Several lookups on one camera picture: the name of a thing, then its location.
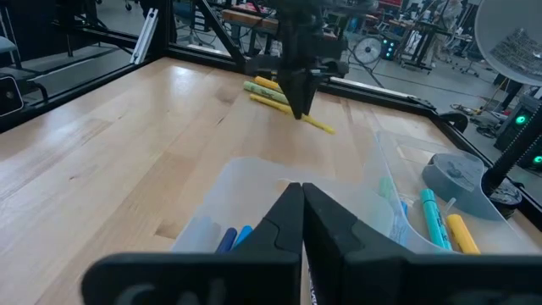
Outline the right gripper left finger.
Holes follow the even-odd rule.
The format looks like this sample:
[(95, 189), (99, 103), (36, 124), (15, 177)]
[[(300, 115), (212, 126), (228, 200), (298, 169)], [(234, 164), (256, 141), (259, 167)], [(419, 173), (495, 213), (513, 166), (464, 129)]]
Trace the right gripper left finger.
[(294, 305), (300, 300), (304, 194), (289, 184), (255, 229), (221, 253), (122, 252), (85, 273), (85, 305)]

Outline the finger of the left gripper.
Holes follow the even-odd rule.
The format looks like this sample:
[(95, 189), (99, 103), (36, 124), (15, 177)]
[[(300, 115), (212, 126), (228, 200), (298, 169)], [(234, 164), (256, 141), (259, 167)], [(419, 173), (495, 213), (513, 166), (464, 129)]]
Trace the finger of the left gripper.
[(291, 111), (296, 119), (300, 118), (300, 98), (296, 82), (296, 76), (287, 70), (281, 70), (278, 73), (279, 86), (285, 94), (290, 105)]
[(314, 94), (318, 88), (318, 77), (313, 74), (299, 76), (301, 86), (301, 115), (309, 115)]

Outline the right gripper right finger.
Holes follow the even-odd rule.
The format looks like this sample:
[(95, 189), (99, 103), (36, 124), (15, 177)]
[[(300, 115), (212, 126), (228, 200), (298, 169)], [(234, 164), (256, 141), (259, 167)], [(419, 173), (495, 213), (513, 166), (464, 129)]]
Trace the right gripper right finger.
[(302, 186), (318, 305), (542, 305), (542, 257), (418, 254)]

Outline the thin yellow marker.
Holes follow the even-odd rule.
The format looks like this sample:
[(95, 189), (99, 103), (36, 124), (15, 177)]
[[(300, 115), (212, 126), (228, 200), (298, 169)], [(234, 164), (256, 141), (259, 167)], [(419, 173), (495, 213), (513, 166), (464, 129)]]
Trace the thin yellow marker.
[(256, 101), (256, 102), (259, 102), (259, 103), (262, 103), (264, 105), (267, 105), (271, 108), (275, 108), (285, 114), (290, 114), (292, 115), (293, 112), (290, 108), (290, 106), (287, 106), (287, 105), (284, 105), (283, 103), (279, 103), (279, 102), (275, 102), (274, 100), (271, 100), (271, 99), (268, 99), (266, 97), (261, 97), (261, 96), (258, 96), (256, 94), (250, 94), (249, 95), (249, 98), (253, 101)]
[(307, 122), (308, 124), (310, 125), (313, 125), (317, 128), (319, 128), (320, 130), (323, 130), (331, 135), (334, 135), (335, 134), (335, 129), (329, 125), (326, 125), (325, 123), (322, 123), (320, 121), (317, 121), (315, 118), (313, 118), (312, 116), (310, 115), (305, 115), (303, 114), (301, 119), (305, 122)]

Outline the yellow highlighter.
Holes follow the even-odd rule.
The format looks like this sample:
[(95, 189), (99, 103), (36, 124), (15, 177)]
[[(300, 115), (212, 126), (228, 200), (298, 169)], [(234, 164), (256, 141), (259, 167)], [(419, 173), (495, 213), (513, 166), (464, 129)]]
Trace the yellow highlighter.
[(459, 214), (450, 214), (446, 217), (446, 223), (451, 230), (453, 238), (460, 250), (466, 254), (477, 254), (481, 252), (468, 230), (463, 218)]
[(266, 87), (268, 89), (271, 89), (273, 91), (282, 93), (282, 89), (280, 88), (279, 84), (277, 82), (274, 82), (272, 80), (263, 78), (262, 76), (256, 76), (254, 78), (254, 82), (260, 86)]

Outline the teal highlighter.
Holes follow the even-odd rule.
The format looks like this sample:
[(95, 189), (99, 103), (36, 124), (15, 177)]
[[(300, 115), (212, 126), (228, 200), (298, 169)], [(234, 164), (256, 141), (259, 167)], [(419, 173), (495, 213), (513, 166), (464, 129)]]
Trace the teal highlighter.
[(451, 251), (452, 245), (445, 225), (442, 222), (440, 209), (436, 202), (434, 192), (431, 189), (422, 189), (420, 191), (420, 199), (430, 240), (436, 246)]

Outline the black floor fan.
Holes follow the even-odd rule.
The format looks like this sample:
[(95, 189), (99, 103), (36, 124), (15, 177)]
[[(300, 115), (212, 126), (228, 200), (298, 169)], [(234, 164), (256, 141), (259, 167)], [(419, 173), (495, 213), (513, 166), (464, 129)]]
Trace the black floor fan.
[(376, 62), (382, 51), (382, 41), (376, 36), (365, 36), (354, 47), (353, 56), (361, 64)]

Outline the wooden workbench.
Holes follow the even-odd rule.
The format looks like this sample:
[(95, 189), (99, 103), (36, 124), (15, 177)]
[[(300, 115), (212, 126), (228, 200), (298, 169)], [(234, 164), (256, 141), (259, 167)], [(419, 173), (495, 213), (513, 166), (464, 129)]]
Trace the wooden workbench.
[(319, 7), (303, 5), (277, 8), (274, 13), (262, 15), (235, 7), (225, 9), (222, 17), (226, 23), (268, 34), (276, 41), (295, 42), (300, 45), (340, 41), (337, 34), (324, 27), (324, 19)]

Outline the black device green lights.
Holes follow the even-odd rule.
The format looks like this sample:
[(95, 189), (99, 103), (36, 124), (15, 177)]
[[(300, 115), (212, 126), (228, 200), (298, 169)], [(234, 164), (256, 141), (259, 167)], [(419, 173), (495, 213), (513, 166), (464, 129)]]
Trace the black device green lights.
[(399, 42), (397, 40), (384, 37), (381, 43), (380, 57), (384, 60), (393, 61), (398, 47)]

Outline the clear plastic bin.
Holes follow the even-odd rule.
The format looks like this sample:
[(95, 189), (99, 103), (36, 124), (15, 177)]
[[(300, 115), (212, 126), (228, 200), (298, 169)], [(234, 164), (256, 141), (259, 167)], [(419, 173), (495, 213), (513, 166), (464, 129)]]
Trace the clear plastic bin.
[(215, 252), (228, 228), (256, 227), (291, 182), (313, 183), (360, 220), (405, 246), (401, 201), (395, 190), (389, 201), (378, 194), (380, 178), (371, 183), (344, 182), (260, 158), (235, 158), (223, 167), (171, 250)]
[[(462, 154), (465, 152), (384, 131), (378, 132), (376, 139), (378, 146), (373, 153), (373, 159), (365, 164), (364, 171), (366, 175), (373, 178), (373, 181), (383, 176), (390, 177), (394, 182), (394, 190), (399, 200), (408, 204), (408, 218), (404, 213), (401, 217), (407, 226), (404, 247), (417, 253), (446, 252), (429, 238), (420, 199), (420, 191), (428, 189), (423, 182), (422, 171), (436, 153)], [(445, 201), (435, 192), (434, 194), (441, 217), (459, 214), (482, 254), (542, 255), (542, 250), (525, 234), (514, 230), (506, 219), (488, 221), (466, 215), (454, 207), (456, 201), (454, 198)]]

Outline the black computer green lights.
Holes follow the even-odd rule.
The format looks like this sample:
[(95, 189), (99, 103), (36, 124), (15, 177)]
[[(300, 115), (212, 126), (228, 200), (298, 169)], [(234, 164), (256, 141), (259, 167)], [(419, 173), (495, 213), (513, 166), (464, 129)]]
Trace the black computer green lights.
[[(542, 97), (537, 99), (529, 95), (521, 96), (516, 107), (497, 131), (494, 147), (503, 152), (516, 134), (528, 123), (535, 109), (540, 104), (542, 104)], [(542, 172), (542, 136), (525, 153), (523, 158), (517, 162), (517, 165), (523, 169)]]

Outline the black aluminium table frame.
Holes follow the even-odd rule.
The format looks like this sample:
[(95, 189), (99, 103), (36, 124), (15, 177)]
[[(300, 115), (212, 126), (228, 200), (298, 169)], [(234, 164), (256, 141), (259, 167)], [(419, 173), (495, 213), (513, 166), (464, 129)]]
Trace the black aluminium table frame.
[[(103, 30), (96, 26), (77, 27), (68, 24), (54, 23), (59, 31), (68, 36), (82, 36), (85, 39), (96, 42), (113, 44), (116, 47), (134, 49), (136, 47), (136, 36), (119, 32), (116, 30)], [(117, 80), (118, 78), (146, 66), (160, 58), (173, 58), (202, 64), (213, 68), (228, 70), (243, 74), (245, 72), (245, 60), (228, 58), (224, 55), (206, 53), (189, 47), (176, 47), (165, 43), (165, 36), (160, 34), (151, 41), (151, 54), (144, 57), (143, 63), (126, 64), (105, 75), (98, 76), (81, 85), (60, 92), (59, 94), (47, 96), (36, 106), (23, 107), (14, 111), (13, 114), (0, 116), (0, 133), (11, 130), (18, 125), (45, 114), (77, 97)], [(337, 97), (344, 97), (361, 103), (369, 103), (385, 108), (391, 108), (402, 112), (416, 114), (426, 117), (456, 146), (482, 159), (485, 165), (492, 166), (494, 163), (480, 152), (463, 134), (467, 128), (467, 120), (460, 119), (457, 114), (439, 114), (436, 108), (427, 100), (414, 97), (400, 97), (397, 93), (385, 93), (382, 89), (363, 89), (360, 85), (348, 85), (343, 80), (327, 80), (319, 88), (321, 92)]]

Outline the silver aluminium bracket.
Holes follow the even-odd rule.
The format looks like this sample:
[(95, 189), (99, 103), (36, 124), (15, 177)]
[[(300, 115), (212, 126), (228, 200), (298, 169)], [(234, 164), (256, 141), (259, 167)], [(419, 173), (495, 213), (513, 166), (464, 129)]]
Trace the silver aluminium bracket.
[(158, 9), (150, 8), (147, 12), (147, 17), (141, 29), (138, 41), (135, 45), (133, 53), (130, 57), (131, 64), (141, 64), (146, 56), (148, 48), (151, 45), (153, 34), (158, 23)]

